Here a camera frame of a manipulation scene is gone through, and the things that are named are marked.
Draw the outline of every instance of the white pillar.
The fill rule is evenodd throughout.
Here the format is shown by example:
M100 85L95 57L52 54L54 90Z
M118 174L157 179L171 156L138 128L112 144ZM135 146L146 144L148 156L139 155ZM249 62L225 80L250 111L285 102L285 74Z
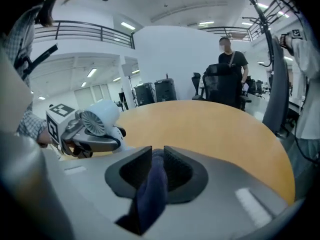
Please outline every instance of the white pillar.
M125 57L120 56L119 63L118 63L118 71L121 77L121 84L122 84L124 96L125 96L128 108L134 109L136 106L134 102L134 97L132 95L130 81L127 76L128 74L126 73L126 71L128 71L127 69L128 69L128 65L126 65Z

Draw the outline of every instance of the round table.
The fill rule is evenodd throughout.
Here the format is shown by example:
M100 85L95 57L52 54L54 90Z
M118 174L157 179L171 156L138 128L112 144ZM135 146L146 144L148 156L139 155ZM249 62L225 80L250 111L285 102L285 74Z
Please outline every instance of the round table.
M294 175L283 146L264 124L239 109L198 100L166 101L122 112L117 124L126 130L128 146L173 146L229 161L289 205L294 202Z

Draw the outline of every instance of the fan grille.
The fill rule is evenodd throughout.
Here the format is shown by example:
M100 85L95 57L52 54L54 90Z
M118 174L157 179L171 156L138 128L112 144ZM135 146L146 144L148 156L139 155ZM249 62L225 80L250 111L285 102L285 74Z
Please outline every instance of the fan grille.
M96 136L103 136L107 134L105 125L96 114L90 111L84 111L81 118L85 128L92 134Z

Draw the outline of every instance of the black t-shirt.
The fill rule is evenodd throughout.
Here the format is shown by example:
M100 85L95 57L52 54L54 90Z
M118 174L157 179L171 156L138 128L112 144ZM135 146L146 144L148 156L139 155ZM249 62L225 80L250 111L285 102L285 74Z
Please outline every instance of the black t-shirt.
M222 53L219 56L219 63L230 63L232 58L232 54ZM236 74L238 75L238 79L241 81L242 79L242 67L248 65L246 57L240 51L234 51L234 58L232 61L233 68L235 69Z

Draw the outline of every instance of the plaid shirt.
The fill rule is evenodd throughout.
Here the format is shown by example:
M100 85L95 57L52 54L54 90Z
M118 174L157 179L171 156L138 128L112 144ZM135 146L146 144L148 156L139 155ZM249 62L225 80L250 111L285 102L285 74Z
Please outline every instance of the plaid shirt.
M32 51L32 43L34 40L34 22L42 5L37 5L26 11L14 24L8 36L3 37L3 48L13 65L15 62L26 56L30 56ZM23 71L28 67L25 62L20 67L16 68L18 74L22 77ZM24 83L30 87L29 76L24 80ZM37 117L32 112L32 103L24 112L23 118L20 121L17 132L23 136L29 136L37 140L39 135L47 127L45 120Z

